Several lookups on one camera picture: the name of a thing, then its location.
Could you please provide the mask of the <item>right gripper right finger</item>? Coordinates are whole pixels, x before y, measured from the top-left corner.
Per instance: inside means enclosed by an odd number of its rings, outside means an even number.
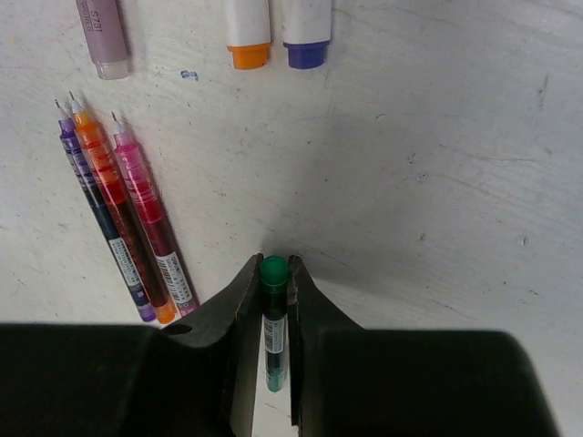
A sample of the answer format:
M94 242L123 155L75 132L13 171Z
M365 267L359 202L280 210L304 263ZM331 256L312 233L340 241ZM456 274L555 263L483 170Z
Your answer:
M497 330L366 329L289 259L291 422L302 436L556 436L520 343Z

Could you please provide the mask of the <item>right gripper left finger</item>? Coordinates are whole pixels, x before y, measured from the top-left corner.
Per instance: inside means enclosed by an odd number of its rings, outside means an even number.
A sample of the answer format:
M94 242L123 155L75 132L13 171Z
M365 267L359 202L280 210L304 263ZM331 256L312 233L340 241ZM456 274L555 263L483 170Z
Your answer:
M253 255L199 309L146 325L5 323L4 436L249 436L261 337Z

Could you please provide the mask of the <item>purple highlighter pen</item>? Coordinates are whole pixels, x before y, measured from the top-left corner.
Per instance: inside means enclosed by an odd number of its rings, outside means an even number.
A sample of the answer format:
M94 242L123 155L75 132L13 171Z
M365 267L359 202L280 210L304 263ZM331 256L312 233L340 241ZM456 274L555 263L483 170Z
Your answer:
M59 138L70 167L77 177L78 184L107 242L109 251L116 262L118 271L136 306L139 317L145 322L152 322L156 319L155 311L149 302L135 263L128 252L127 245L118 233L118 229L109 213L105 200L97 187L97 182L83 155L82 147L75 132L76 124L57 100L55 104L57 121L61 129Z

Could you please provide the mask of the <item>red highlighter pen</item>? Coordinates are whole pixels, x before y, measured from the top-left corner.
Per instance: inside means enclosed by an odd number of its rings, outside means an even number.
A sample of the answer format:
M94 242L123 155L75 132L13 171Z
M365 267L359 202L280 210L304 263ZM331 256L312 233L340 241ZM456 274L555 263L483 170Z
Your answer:
M117 117L112 119L114 153L119 170L169 295L179 315L186 316L199 307L199 298L185 268L153 174L141 145L128 127Z

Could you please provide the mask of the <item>green pen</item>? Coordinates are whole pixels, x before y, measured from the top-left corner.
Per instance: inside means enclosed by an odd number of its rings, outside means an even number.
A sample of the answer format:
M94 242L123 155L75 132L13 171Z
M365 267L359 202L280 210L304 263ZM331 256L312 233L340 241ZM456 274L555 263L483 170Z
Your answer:
M266 384L269 391L277 392L287 371L287 261L279 256L265 258L260 276Z

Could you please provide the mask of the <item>orange red pen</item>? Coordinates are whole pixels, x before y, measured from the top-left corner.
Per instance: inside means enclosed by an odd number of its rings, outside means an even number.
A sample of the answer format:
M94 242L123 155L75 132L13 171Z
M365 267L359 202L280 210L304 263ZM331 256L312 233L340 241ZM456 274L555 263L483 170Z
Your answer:
M141 231L138 229L137 217L109 142L95 117L74 97L70 97L70 107L83 153L118 232L137 268L156 318L162 324L169 324L175 320L175 307L170 301L165 286L161 283L158 271L154 268L150 250L147 249Z

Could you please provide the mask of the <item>purple capped white marker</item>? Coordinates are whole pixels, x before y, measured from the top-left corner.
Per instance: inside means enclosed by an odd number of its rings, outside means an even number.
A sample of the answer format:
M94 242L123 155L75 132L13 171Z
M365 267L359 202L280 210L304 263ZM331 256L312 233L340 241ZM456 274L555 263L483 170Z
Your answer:
M332 0L282 2L282 43L288 65L308 70L322 66L332 40Z

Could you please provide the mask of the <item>orange capped white marker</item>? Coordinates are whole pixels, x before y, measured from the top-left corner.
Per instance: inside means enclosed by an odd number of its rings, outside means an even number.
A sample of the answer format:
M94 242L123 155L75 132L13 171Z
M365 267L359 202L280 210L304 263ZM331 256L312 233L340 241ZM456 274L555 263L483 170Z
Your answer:
M226 46L233 67L252 70L270 58L271 19L268 0L227 0L225 5Z

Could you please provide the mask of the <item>pink highlighter pen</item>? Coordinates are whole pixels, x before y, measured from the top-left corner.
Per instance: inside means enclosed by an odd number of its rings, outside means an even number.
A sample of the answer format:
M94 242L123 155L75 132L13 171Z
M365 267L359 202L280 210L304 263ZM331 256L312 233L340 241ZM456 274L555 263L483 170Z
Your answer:
M115 0L77 0L87 49L103 80L129 76L129 55Z

